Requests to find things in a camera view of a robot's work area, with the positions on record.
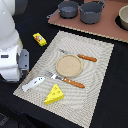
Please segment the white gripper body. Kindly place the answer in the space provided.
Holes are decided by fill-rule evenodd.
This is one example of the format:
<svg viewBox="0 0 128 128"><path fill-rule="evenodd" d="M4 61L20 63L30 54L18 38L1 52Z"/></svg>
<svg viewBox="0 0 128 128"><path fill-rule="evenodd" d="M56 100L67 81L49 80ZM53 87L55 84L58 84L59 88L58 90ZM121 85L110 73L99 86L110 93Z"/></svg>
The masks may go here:
<svg viewBox="0 0 128 128"><path fill-rule="evenodd" d="M8 82L17 82L29 71L29 52L19 45L0 51L0 75Z"/></svg>

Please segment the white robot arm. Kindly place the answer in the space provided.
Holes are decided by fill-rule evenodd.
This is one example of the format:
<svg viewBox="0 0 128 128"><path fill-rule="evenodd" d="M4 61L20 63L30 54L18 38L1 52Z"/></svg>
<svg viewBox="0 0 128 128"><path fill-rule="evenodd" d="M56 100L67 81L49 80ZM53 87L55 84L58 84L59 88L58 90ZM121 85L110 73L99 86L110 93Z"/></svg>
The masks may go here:
<svg viewBox="0 0 128 128"><path fill-rule="evenodd" d="M0 75L5 81L19 81L24 66L25 49L13 20L22 14L28 0L0 0Z"/></svg>

